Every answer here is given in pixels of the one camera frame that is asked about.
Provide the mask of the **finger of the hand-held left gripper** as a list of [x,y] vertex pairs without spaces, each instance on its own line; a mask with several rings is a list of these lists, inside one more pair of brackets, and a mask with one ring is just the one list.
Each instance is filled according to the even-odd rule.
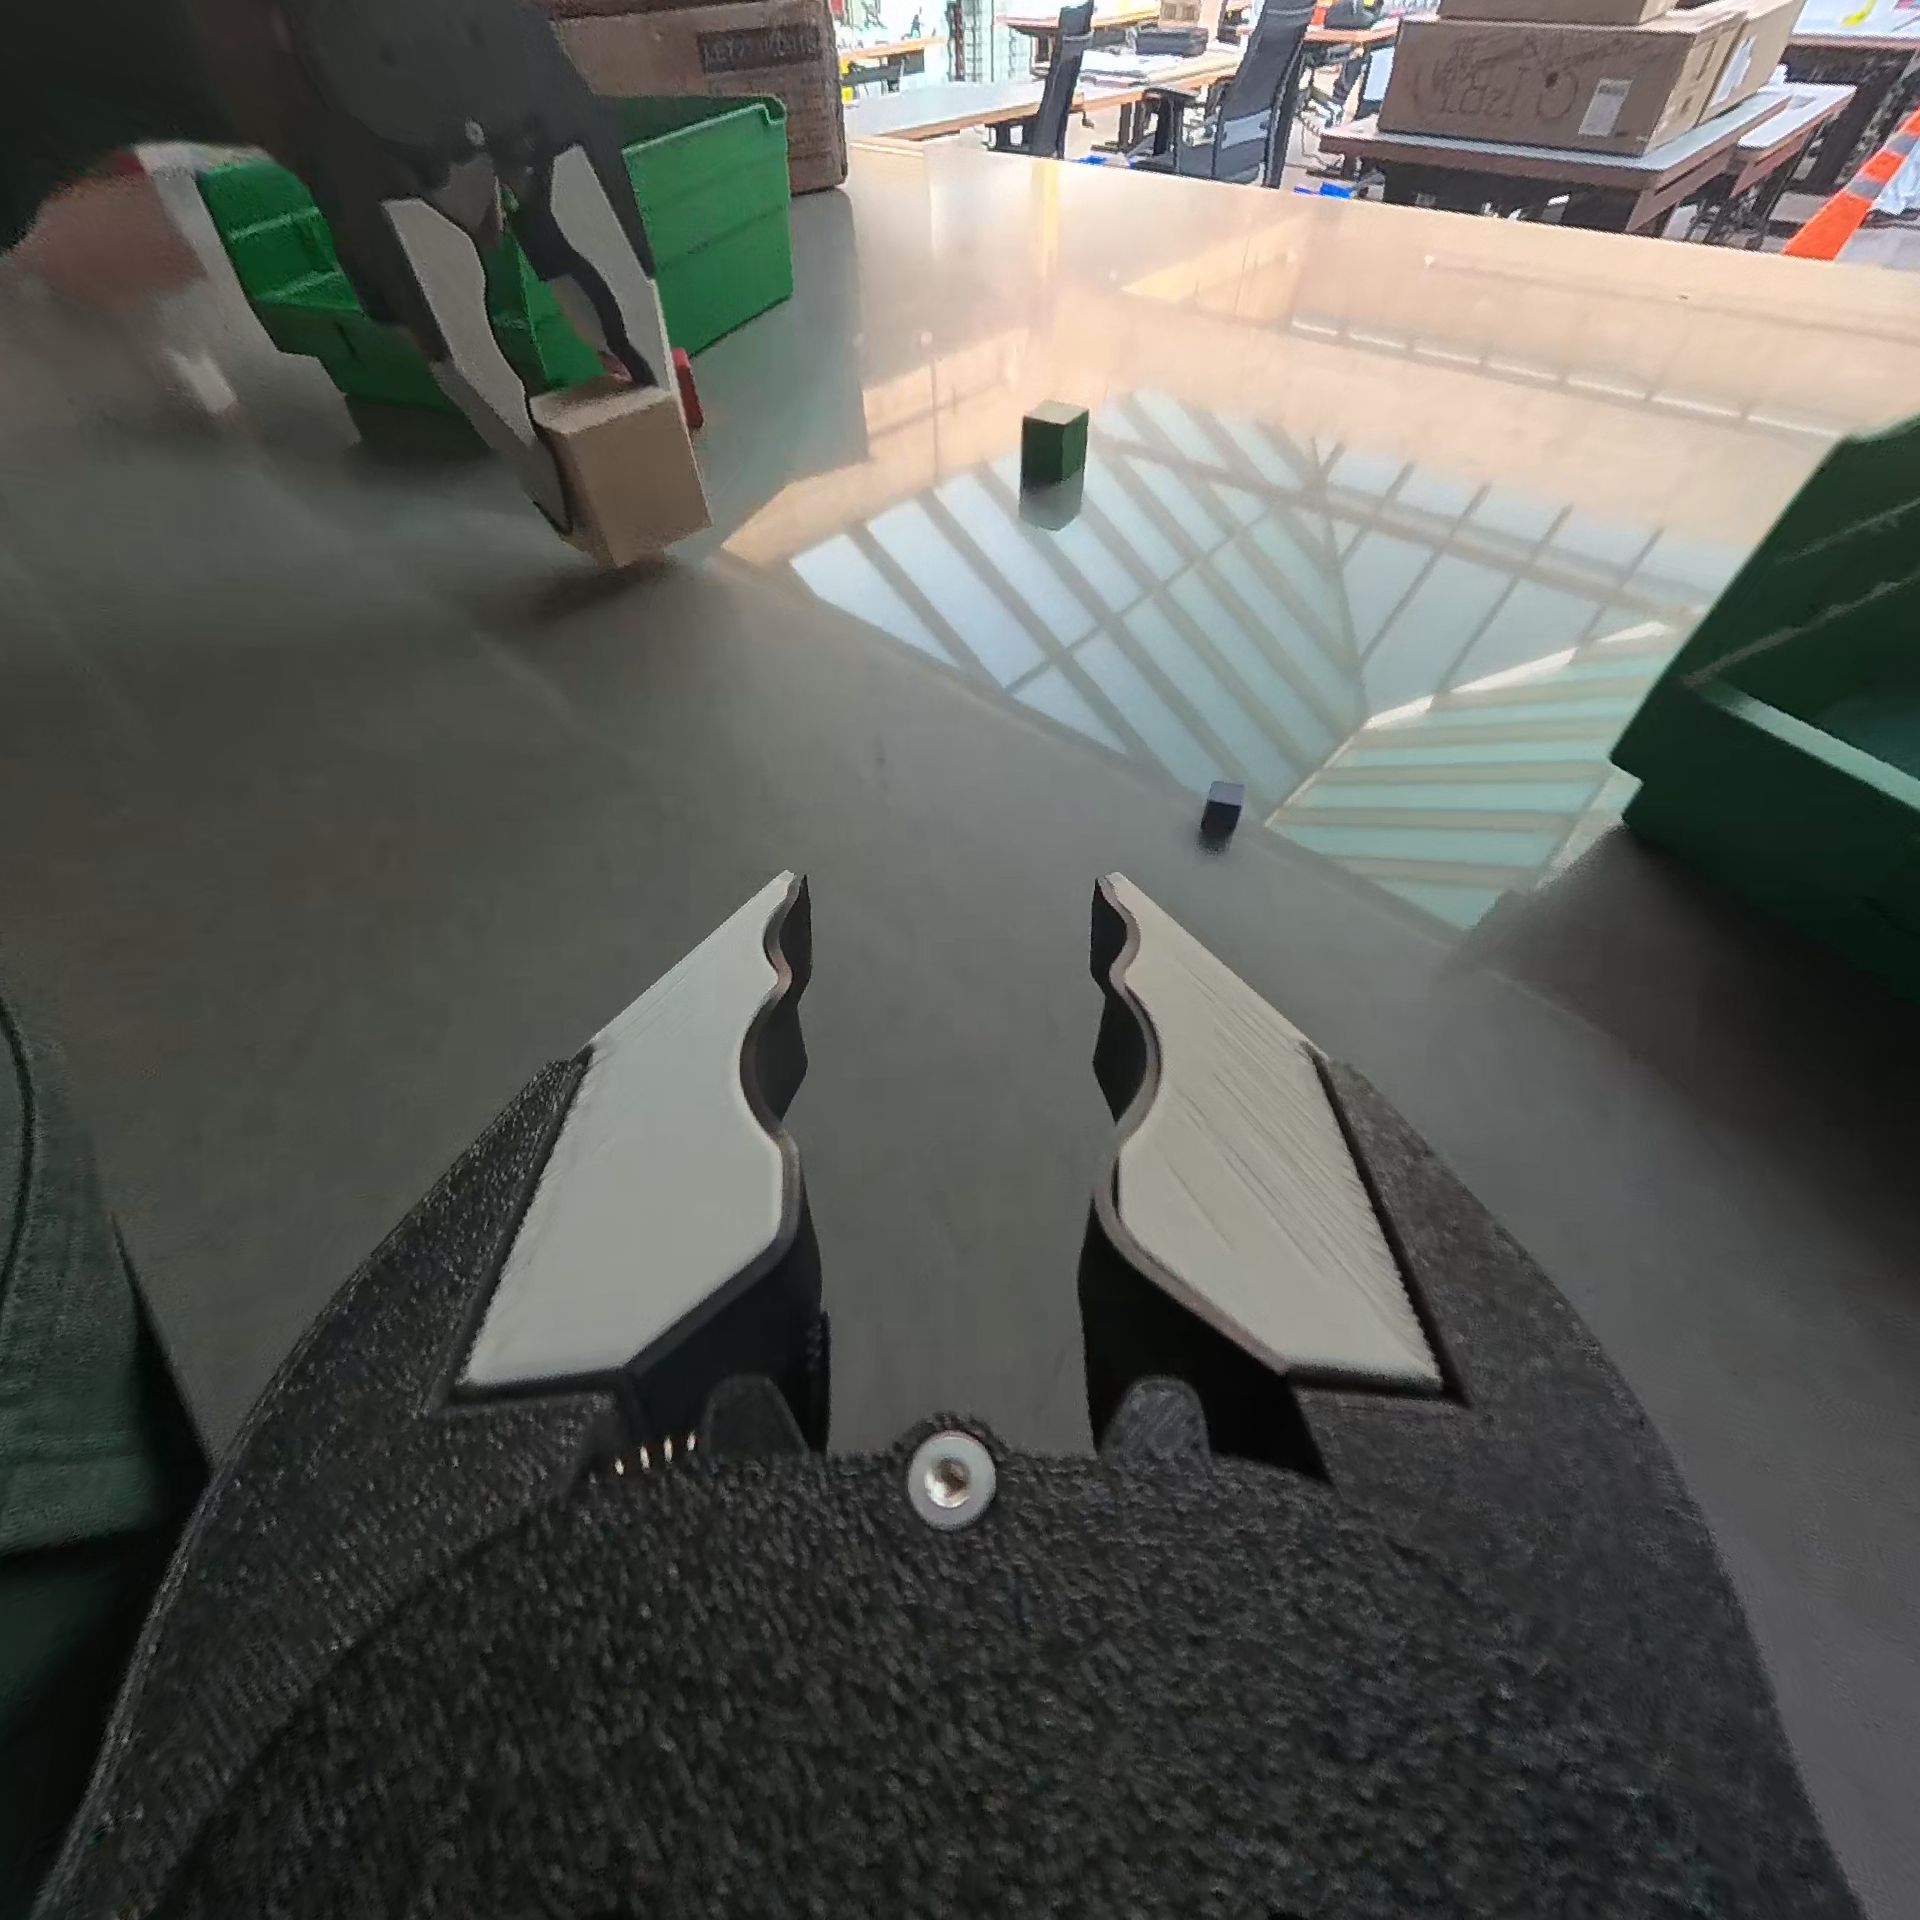
[[517,194],[514,239],[602,370],[678,394],[680,378],[646,241],[633,241],[586,149],[536,161]]
[[568,538],[568,485],[537,428],[529,392],[495,336],[479,248],[462,226],[421,200],[387,200],[381,212],[398,248],[403,280],[424,313],[417,333],[432,378],[514,472],[542,516]]

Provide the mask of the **person's left forearm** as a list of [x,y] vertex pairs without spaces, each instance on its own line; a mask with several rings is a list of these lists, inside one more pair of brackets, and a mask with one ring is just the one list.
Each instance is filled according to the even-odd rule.
[[2,5],[2,250],[115,154],[247,147],[307,175],[317,131],[283,5]]

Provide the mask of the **big brown cardboard box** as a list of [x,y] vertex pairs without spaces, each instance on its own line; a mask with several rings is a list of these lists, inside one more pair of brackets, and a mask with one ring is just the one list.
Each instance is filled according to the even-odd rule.
[[769,98],[785,111],[797,197],[843,185],[848,128],[829,2],[544,5],[608,98]]

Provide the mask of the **long wooden desk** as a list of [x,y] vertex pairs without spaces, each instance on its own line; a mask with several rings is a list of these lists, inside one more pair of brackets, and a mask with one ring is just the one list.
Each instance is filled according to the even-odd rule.
[[[1203,93],[1230,80],[1247,53],[1240,45],[1209,45],[1190,59],[1083,59],[1072,92],[1074,112],[1111,112],[1137,106],[1157,90]],[[843,111],[846,133],[858,139],[927,143],[973,128],[997,128],[1031,119],[1043,103],[1046,80],[939,82],[902,87],[862,98]]]

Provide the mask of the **green plastic bin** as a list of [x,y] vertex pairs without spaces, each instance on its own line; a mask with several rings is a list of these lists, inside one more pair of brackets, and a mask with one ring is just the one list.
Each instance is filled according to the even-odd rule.
[[[617,100],[619,144],[656,259],[669,340],[704,352],[794,296],[785,111],[773,98]],[[317,361],[347,400],[451,415],[421,349],[376,322],[295,175],[266,155],[198,171],[242,297],[280,352]],[[514,229],[483,252],[495,336],[531,394],[586,384],[590,345]]]
[[1917,1002],[1917,417],[1830,448],[1613,762],[1632,832]]

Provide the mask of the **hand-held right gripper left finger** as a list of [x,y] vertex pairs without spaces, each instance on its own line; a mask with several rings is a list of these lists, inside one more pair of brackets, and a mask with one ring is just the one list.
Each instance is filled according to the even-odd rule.
[[459,1402],[611,1395],[680,1453],[731,1378],[831,1431],[831,1319],[801,1147],[811,898],[782,872],[603,1024],[466,1337]]

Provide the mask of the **person's left hand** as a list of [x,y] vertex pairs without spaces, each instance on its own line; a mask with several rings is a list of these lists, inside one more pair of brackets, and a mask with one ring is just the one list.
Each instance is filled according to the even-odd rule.
[[135,152],[58,189],[10,259],[56,297],[87,307],[173,296],[207,272]]

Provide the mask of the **large plain wooden cube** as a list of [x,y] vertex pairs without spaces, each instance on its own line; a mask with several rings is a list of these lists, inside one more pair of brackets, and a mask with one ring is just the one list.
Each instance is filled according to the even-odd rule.
[[531,399],[566,488],[568,540],[602,569],[627,569],[712,529],[682,400],[602,376]]

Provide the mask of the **orange traffic cone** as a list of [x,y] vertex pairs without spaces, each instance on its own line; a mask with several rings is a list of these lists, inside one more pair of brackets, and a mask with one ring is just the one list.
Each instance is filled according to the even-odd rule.
[[1917,147],[1919,111],[1911,111],[1873,159],[1799,226],[1784,248],[1784,256],[1835,260],[1875,205],[1882,204],[1887,185],[1902,175]]

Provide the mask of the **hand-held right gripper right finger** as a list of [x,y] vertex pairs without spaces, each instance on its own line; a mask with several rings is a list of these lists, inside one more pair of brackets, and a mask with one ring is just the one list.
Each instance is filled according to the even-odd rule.
[[1445,1402],[1445,1347],[1325,1052],[1137,882],[1095,880],[1111,1117],[1080,1256],[1104,1456],[1199,1448],[1327,1477],[1303,1395]]

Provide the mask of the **large scribbled cardboard box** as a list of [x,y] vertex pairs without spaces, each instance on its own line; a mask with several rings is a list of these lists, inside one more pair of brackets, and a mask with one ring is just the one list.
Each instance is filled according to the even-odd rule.
[[1376,125],[1646,155],[1760,87],[1743,5],[1443,5],[1400,25]]

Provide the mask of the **person's green clothing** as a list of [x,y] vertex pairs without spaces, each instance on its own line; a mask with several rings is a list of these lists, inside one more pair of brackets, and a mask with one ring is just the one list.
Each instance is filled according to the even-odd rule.
[[2,1915],[86,1800],[207,1456],[64,1058],[2,1008]]

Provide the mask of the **black office chair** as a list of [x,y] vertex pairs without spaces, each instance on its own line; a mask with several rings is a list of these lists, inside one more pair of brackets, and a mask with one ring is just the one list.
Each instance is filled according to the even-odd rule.
[[1130,165],[1149,175],[1225,185],[1280,185],[1313,13],[1314,2],[1263,8],[1254,37],[1199,138],[1185,133],[1195,92],[1153,87],[1143,100],[1157,112],[1154,133],[1130,155]]
[[1040,103],[1030,117],[1006,119],[993,125],[994,154],[1022,154],[1046,161],[1066,159],[1072,103],[1091,45],[1095,12],[1098,8],[1093,2],[1083,2],[1066,8],[1058,13]]

